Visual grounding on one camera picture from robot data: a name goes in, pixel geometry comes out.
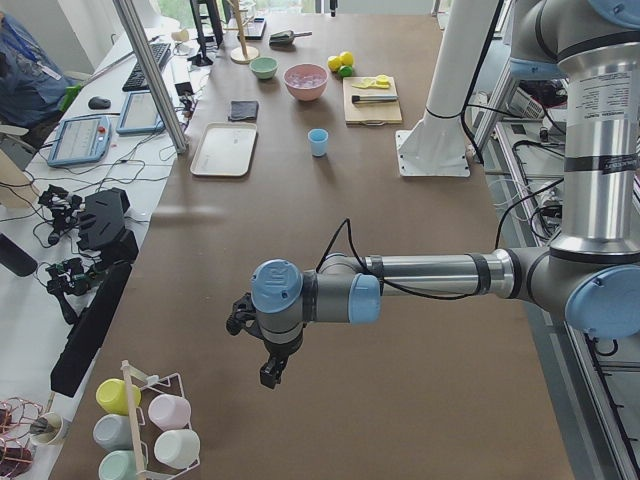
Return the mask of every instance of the black cylinder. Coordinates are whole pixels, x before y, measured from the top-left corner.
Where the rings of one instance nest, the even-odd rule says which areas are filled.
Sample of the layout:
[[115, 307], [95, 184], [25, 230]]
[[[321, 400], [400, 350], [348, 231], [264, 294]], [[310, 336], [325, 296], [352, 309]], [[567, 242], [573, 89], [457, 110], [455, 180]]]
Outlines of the black cylinder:
[[19, 277], [27, 277], [38, 268], [38, 262], [2, 233], [0, 233], [0, 263]]

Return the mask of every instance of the keyboard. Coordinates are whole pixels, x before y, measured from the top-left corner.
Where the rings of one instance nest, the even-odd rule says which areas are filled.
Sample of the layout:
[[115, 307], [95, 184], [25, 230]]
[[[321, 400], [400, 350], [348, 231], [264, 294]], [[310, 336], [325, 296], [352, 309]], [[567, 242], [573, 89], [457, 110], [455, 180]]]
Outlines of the keyboard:
[[[153, 54], [153, 59], [158, 64], [158, 68], [160, 71], [164, 69], [171, 58], [171, 44], [170, 43], [152, 43], [149, 45], [151, 47], [151, 53]], [[129, 74], [129, 78], [124, 82], [122, 86], [123, 92], [133, 92], [136, 90], [148, 90], [149, 87], [147, 85], [147, 79], [144, 77], [144, 73], [142, 72], [142, 68], [140, 68], [140, 64], [136, 63]]]

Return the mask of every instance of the black mouse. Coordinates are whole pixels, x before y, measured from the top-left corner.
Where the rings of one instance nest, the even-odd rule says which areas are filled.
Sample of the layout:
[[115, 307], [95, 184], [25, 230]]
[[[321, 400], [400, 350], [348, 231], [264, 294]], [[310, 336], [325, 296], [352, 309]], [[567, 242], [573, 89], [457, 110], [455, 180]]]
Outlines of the black mouse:
[[102, 97], [92, 97], [89, 100], [89, 108], [91, 110], [106, 110], [111, 106], [111, 100]]

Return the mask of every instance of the blue jacket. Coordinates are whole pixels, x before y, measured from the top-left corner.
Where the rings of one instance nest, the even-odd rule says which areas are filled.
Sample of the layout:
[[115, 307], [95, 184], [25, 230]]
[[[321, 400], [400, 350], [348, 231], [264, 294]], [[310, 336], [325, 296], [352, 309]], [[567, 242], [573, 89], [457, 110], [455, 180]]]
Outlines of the blue jacket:
[[0, 117], [30, 128], [57, 113], [65, 89], [73, 82], [60, 73], [22, 24], [8, 14], [0, 25], [2, 56], [6, 68], [0, 68]]

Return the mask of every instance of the blue tablet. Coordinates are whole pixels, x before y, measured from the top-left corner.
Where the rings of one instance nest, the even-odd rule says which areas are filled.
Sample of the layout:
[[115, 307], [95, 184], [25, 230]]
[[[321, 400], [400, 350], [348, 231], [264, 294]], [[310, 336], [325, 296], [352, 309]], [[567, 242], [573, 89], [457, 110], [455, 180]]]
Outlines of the blue tablet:
[[109, 148], [111, 123], [106, 115], [62, 120], [47, 164], [51, 167], [92, 163]]
[[148, 90], [129, 92], [116, 132], [119, 135], [149, 135], [164, 130], [164, 122]]

